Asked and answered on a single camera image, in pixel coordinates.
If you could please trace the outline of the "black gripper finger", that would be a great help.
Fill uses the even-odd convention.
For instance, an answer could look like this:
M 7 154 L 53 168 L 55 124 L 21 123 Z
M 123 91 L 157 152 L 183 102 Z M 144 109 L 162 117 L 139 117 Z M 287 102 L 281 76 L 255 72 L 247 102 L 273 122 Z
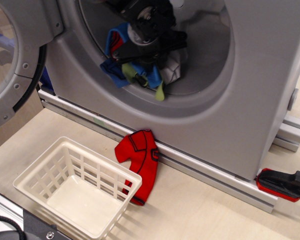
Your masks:
M 169 59 L 170 52 L 164 52 L 160 54 L 158 57 L 158 68 L 160 70 L 166 68 L 168 66 L 168 59 Z
M 153 67 L 154 67 L 154 63 L 153 62 L 144 62 L 144 61 L 140 61 L 139 62 L 140 65 L 144 68 L 144 70 L 146 72 L 152 72 L 153 71 Z

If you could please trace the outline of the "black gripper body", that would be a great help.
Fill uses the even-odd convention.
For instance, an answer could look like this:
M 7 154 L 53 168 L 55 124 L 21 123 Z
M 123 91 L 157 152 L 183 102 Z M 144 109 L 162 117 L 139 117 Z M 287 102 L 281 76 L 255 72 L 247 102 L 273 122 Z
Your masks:
M 126 30 L 126 39 L 118 36 L 110 44 L 110 56 L 118 64 L 134 61 L 151 64 L 170 52 L 187 47 L 188 35 L 183 31 L 168 30 L 158 37 L 143 40 L 133 29 Z

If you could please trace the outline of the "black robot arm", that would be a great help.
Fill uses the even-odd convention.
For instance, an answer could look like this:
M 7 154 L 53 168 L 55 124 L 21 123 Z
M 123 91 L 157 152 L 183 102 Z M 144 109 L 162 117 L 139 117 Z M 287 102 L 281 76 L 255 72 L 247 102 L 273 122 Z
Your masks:
M 129 23 L 127 42 L 110 54 L 118 64 L 162 65 L 170 52 L 187 47 L 187 34 L 173 30 L 176 18 L 170 1 L 106 0 L 103 4 Z

